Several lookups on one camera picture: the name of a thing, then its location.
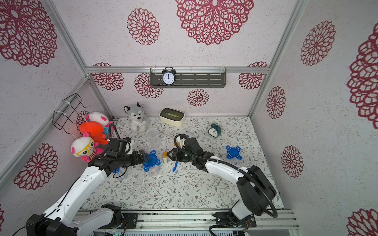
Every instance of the clear plastic cup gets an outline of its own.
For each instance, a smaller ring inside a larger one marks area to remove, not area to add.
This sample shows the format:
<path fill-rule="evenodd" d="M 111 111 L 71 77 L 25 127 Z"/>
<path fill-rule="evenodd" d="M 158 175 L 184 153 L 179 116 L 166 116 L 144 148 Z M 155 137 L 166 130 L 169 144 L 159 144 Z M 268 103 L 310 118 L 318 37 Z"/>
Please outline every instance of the clear plastic cup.
<path fill-rule="evenodd" d="M 153 149 L 157 149 L 161 145 L 161 140 L 159 137 L 159 131 L 155 128 L 148 129 L 146 132 L 147 140 Z"/>

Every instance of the stuffed husky toy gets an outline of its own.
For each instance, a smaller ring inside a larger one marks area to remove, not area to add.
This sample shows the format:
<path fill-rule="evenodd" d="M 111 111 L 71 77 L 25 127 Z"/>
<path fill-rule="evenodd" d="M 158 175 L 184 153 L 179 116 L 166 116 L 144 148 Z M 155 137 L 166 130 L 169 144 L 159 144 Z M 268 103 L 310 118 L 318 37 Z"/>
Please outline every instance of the stuffed husky toy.
<path fill-rule="evenodd" d="M 147 116 L 144 115 L 144 110 L 143 110 L 142 105 L 140 105 L 140 103 L 137 102 L 136 106 L 134 107 L 125 106 L 124 109 L 130 118 L 131 131 L 136 132 L 139 126 L 140 127 L 139 131 L 144 133 L 147 130 L 148 124 L 147 124 Z"/>

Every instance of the metal rail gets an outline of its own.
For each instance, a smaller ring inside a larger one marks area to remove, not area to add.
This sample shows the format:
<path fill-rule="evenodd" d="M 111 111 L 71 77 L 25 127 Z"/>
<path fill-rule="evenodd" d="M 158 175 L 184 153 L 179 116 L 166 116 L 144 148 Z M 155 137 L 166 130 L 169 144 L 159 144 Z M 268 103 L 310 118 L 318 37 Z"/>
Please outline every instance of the metal rail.
<path fill-rule="evenodd" d="M 78 93 L 87 83 L 87 78 L 82 78 L 81 81 L 72 89 L 70 94 Z M 66 101 L 72 102 L 75 96 L 68 98 Z M 67 102 L 61 102 L 55 111 L 65 112 L 70 105 Z M 62 114 L 56 113 L 55 120 L 58 120 Z M 27 143 L 21 148 L 11 162 L 0 172 L 0 192 L 3 188 L 11 183 L 13 178 L 19 173 L 22 167 L 27 163 L 29 158 L 34 154 L 36 149 L 41 145 L 42 139 L 45 134 L 53 126 L 53 113 L 47 118 L 47 120 L 41 125 L 41 127 L 34 133 L 34 135 L 27 141 Z"/>
<path fill-rule="evenodd" d="M 62 18 L 59 15 L 58 10 L 56 9 L 54 3 L 52 0 L 40 0 L 43 7 L 45 8 L 46 12 L 50 16 L 51 21 L 54 23 L 54 26 L 56 30 L 58 31 L 59 35 L 62 37 L 63 42 L 66 44 L 68 50 L 70 51 L 72 57 L 74 58 L 74 61 L 76 62 L 77 66 L 79 67 L 81 73 L 84 76 L 88 76 L 86 70 L 85 70 L 85 62 L 84 59 L 81 57 L 79 50 L 77 49 L 75 42 L 70 36 L 70 33 L 68 32 L 67 27 L 65 26 Z M 102 108 L 105 110 L 107 113 L 106 115 L 111 118 L 113 117 L 113 114 L 105 102 L 104 97 L 101 95 L 101 92 L 97 85 L 91 83 L 91 89 L 94 92 L 94 95 L 100 102 Z"/>
<path fill-rule="evenodd" d="M 269 87 L 270 81 L 272 77 L 274 76 L 278 65 L 284 55 L 284 52 L 289 44 L 290 39 L 292 38 L 295 28 L 298 25 L 298 21 L 302 16 L 302 13 L 304 11 L 304 8 L 306 6 L 307 0 L 297 0 L 294 10 L 290 16 L 289 22 L 286 25 L 286 28 L 283 32 L 283 35 L 281 37 L 281 40 L 278 44 L 278 47 L 276 49 L 276 52 L 274 53 L 273 60 L 270 63 L 270 71 L 265 76 L 265 79 L 263 79 L 259 91 L 256 95 L 255 100 L 253 101 L 251 110 L 248 113 L 248 116 L 251 118 L 254 116 L 260 102 L 262 101 L 262 98 L 264 97 L 264 94 L 266 93 L 266 90 Z"/>
<path fill-rule="evenodd" d="M 161 73 L 165 66 L 86 66 L 87 73 Z M 227 69 L 227 73 L 268 73 L 269 67 L 249 66 L 173 66 L 177 73 L 212 73 L 219 74 Z"/>
<path fill-rule="evenodd" d="M 134 230 L 127 231 L 180 231 L 180 230 L 208 230 L 216 224 L 212 216 L 221 210 L 126 210 L 122 213 L 138 213 L 138 221 Z M 256 228 L 249 230 L 297 230 L 297 220 L 292 210 L 277 210 L 278 218 L 272 218 L 267 214 L 255 216 Z M 79 211 L 74 220 L 90 214 L 89 211 Z M 243 228 L 216 228 L 214 230 L 242 230 Z M 96 232 L 114 230 L 96 230 Z"/>

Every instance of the plush toy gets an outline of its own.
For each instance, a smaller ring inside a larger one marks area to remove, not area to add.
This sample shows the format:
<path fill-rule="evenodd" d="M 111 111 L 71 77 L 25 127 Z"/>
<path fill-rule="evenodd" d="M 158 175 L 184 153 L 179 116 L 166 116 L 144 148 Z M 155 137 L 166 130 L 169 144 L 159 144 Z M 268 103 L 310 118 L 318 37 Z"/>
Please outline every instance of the plush toy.
<path fill-rule="evenodd" d="M 142 105 L 137 102 L 136 106 L 134 107 L 124 107 L 125 112 L 130 118 L 130 127 L 131 131 L 137 131 L 138 126 L 140 127 L 139 131 L 140 132 L 145 132 L 147 130 L 147 116 L 144 115 L 144 110 Z"/>
<path fill-rule="evenodd" d="M 80 125 L 79 128 L 81 133 L 88 133 L 88 136 L 93 138 L 95 142 L 98 142 L 99 144 L 108 144 L 109 141 L 105 140 L 106 135 L 102 132 L 104 131 L 103 126 L 100 123 L 97 123 L 95 121 L 88 121 L 84 122 Z"/>
<path fill-rule="evenodd" d="M 98 143 L 95 142 L 88 133 L 84 133 L 83 137 L 76 139 L 71 144 L 71 153 L 76 157 L 80 157 L 86 162 L 90 162 L 97 154 L 102 153 L 101 148 L 95 148 Z"/>
<path fill-rule="evenodd" d="M 87 121 L 95 121 L 97 123 L 100 123 L 104 127 L 103 133 L 107 135 L 109 133 L 109 125 L 113 123 L 112 121 L 109 121 L 108 117 L 106 117 L 104 114 L 100 112 L 93 112 L 86 116 L 85 118 Z"/>

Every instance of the alarm clock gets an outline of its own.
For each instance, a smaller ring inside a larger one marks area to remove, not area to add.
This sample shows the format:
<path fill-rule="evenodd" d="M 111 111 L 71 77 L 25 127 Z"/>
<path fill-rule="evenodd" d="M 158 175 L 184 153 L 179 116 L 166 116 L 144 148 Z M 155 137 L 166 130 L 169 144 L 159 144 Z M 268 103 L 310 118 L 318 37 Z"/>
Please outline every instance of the alarm clock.
<path fill-rule="evenodd" d="M 220 129 L 220 126 L 217 124 L 211 124 L 211 128 L 208 130 L 208 133 L 213 137 L 220 136 L 220 133 L 222 133 L 222 130 Z"/>
<path fill-rule="evenodd" d="M 173 85 L 176 82 L 176 70 L 173 67 L 167 66 L 163 70 L 163 75 L 161 79 L 163 83 L 166 85 Z"/>

